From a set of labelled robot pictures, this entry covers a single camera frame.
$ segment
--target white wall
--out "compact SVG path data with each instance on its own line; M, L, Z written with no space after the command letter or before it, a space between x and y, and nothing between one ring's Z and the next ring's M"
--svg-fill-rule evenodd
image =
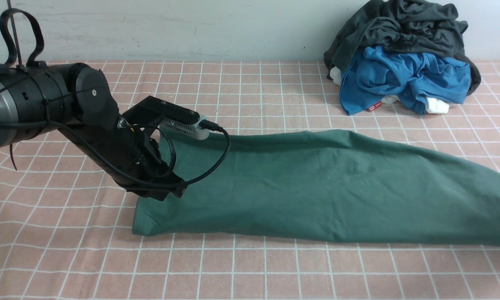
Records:
M12 0L42 26L43 59L320 60L366 0ZM446 4L449 0L433 0ZM500 0L453 0L472 59L500 59ZM6 9L0 0L0 13ZM23 57L33 35L22 27ZM0 36L0 61L6 58Z

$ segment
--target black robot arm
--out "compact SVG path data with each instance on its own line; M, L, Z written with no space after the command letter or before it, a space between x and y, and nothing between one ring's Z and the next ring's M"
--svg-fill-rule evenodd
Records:
M8 32L8 21L15 13L28 17L37 43L25 66ZM0 63L0 148L58 130L116 184L160 201L170 193L182 197L187 186L204 179L227 156L228 133L197 112L149 96L120 114L101 70L84 63L47 66L36 61L44 39L29 13L16 8L4 11L0 31L9 51L6 63ZM13 67L17 57L18 65ZM166 137L161 128L195 139L206 139L210 130L219 131L226 136L226 150L206 173L185 181L173 172L176 156L170 140L166 139L171 150L168 164L151 138L155 130Z

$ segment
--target white sock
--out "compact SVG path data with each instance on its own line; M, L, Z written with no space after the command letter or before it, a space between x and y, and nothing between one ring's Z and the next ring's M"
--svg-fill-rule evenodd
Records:
M434 97L426 97L426 112L428 114L447 114L450 105Z
M333 83L341 86L341 70L339 70L339 68L333 67L329 71L329 76L333 79Z

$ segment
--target red tag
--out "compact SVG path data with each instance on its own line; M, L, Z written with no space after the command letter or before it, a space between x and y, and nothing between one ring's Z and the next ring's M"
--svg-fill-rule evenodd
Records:
M380 101L380 102L378 102L378 103L376 103L376 104L374 104L374 105L370 106L367 110L368 110L369 112L373 112L376 108L379 108L381 105L382 105L382 102Z

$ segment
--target green fabric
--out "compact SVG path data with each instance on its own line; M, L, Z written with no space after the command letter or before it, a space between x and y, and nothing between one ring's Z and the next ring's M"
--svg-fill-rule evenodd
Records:
M170 136L185 179L226 144ZM139 198L133 233L500 246L500 173L482 165L345 130L231 139L224 163L181 199Z

